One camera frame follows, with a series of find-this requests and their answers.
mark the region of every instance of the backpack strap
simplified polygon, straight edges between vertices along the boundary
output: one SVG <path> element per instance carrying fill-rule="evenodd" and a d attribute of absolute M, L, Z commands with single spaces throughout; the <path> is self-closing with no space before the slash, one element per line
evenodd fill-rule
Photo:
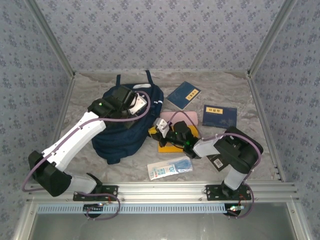
<path fill-rule="evenodd" d="M 116 86 L 119 86 L 119 85 L 120 85 L 120 78 L 121 78 L 121 75 L 118 74 L 118 75 L 116 76 L 116 82 L 115 82 L 115 85 L 116 85 Z"/>
<path fill-rule="evenodd" d="M 145 70 L 145 72 L 146 72 L 146 77 L 148 78 L 148 82 L 149 82 L 151 85 L 153 85 L 154 82 L 152 81 L 150 71 L 149 71 L 149 70 Z"/>

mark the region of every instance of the blue patterned wallpaper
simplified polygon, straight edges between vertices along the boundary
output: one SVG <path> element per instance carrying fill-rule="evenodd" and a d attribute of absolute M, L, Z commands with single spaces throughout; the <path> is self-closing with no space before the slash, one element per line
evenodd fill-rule
<path fill-rule="evenodd" d="M 36 0 L 75 71 L 246 70 L 284 0 Z"/>
<path fill-rule="evenodd" d="M 23 0 L 1 0 L 0 9 L 0 239 L 9 240 L 27 156 L 52 140 L 69 77 Z"/>
<path fill-rule="evenodd" d="M 254 76 L 287 181 L 320 239 L 320 2 L 298 0 Z"/>

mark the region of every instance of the black bracket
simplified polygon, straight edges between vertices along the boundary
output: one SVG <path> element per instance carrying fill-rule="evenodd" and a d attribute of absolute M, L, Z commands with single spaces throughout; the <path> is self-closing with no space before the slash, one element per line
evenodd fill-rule
<path fill-rule="evenodd" d="M 241 195 L 246 200 L 251 200 L 251 193 L 249 188 L 242 184 L 239 186 L 237 190 L 233 192 L 232 195 L 226 196 L 223 193 L 223 186 L 220 185 L 206 185 L 204 193 L 206 194 L 206 199 L 208 201 L 243 201 L 244 199 L 241 197 Z"/>
<path fill-rule="evenodd" d="M 88 211 L 91 208 L 90 212 L 97 212 L 97 213 L 85 213 L 84 215 L 89 218 L 95 219 L 101 215 L 101 212 L 104 210 L 104 206 L 99 206 L 98 204 L 84 204 L 82 210 L 84 212 Z"/>
<path fill-rule="evenodd" d="M 117 197 L 118 190 L 119 188 L 117 185 L 102 185 L 100 187 L 99 194 L 112 194 Z M 81 195 L 81 193 L 75 192 L 73 194 L 73 201 L 75 202 L 115 202 L 117 200 L 114 199 L 113 197 L 108 197 L 108 196 L 84 196 L 84 195 Z"/>

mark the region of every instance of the white packet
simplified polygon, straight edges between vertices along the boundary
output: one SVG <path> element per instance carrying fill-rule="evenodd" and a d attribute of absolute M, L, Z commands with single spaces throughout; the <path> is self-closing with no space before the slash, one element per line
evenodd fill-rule
<path fill-rule="evenodd" d="M 187 156 L 148 164 L 147 168 L 150 180 L 191 172 L 193 170 L 190 158 Z"/>

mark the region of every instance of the blue book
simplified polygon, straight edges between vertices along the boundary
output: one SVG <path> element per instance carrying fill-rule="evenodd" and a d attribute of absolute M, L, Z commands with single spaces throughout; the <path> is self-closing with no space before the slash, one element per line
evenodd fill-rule
<path fill-rule="evenodd" d="M 183 110 L 196 96 L 199 95 L 201 90 L 191 83 L 184 81 L 166 98 L 171 103 L 176 105 L 179 109 Z"/>
<path fill-rule="evenodd" d="M 204 105 L 202 125 L 221 129 L 237 127 L 237 109 Z"/>

